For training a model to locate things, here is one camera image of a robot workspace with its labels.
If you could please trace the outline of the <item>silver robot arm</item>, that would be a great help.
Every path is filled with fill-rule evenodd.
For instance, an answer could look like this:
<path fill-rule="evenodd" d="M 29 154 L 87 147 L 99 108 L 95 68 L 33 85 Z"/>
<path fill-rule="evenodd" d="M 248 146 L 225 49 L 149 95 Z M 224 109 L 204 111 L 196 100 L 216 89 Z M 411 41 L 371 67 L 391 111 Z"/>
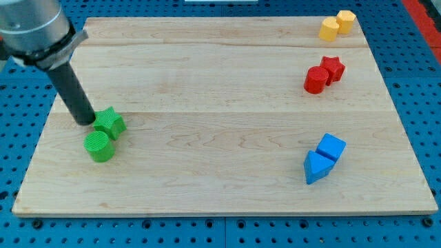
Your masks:
<path fill-rule="evenodd" d="M 14 60 L 48 71 L 67 63 L 88 34 L 57 0 L 1 0 L 1 37 Z"/>

